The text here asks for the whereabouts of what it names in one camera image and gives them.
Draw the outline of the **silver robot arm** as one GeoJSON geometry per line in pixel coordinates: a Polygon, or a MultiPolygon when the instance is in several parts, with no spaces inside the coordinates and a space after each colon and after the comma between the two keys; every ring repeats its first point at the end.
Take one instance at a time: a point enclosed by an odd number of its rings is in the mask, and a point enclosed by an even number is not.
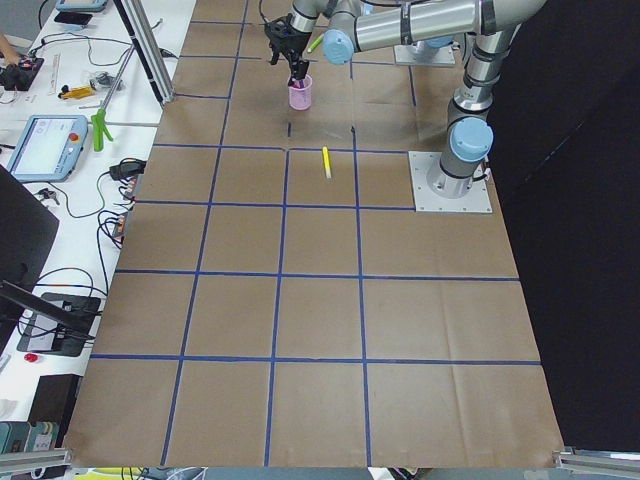
{"type": "Polygon", "coordinates": [[[357,53],[391,47],[405,66],[449,66],[459,45],[464,74],[448,106],[447,143],[426,174],[438,196],[458,199],[478,181],[475,171],[493,143],[486,122],[493,87],[520,26],[543,7],[541,1],[295,1],[288,14],[263,21],[272,51],[285,58],[289,83],[301,83],[309,63],[303,55],[319,17],[329,21],[322,37],[326,60],[350,62],[357,53]]]}
{"type": "Polygon", "coordinates": [[[454,41],[453,26],[452,8],[440,1],[404,2],[368,14],[359,1],[340,1],[324,34],[323,54],[330,63],[342,65],[356,53],[386,47],[439,49],[454,41]]]}

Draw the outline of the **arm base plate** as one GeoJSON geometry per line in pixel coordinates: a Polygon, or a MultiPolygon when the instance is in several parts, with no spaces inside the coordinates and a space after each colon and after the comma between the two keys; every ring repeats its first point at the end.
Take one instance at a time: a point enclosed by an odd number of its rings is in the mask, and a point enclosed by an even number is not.
{"type": "Polygon", "coordinates": [[[395,63],[405,66],[454,67],[456,60],[451,45],[434,48],[426,43],[394,47],[395,63]]]}
{"type": "Polygon", "coordinates": [[[479,165],[471,177],[457,179],[441,169],[440,157],[440,152],[408,152],[415,211],[492,214],[488,181],[482,166],[479,165]]]}

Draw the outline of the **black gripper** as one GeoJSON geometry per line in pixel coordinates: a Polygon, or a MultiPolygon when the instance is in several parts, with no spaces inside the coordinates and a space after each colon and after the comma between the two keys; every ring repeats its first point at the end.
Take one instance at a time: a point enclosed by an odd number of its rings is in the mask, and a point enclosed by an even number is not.
{"type": "Polygon", "coordinates": [[[291,24],[292,15],[287,14],[264,24],[264,33],[269,40],[272,55],[270,65],[276,65],[280,57],[284,57],[289,66],[289,84],[295,80],[303,81],[309,68],[309,61],[304,58],[304,51],[311,37],[310,32],[302,32],[291,24]]]}

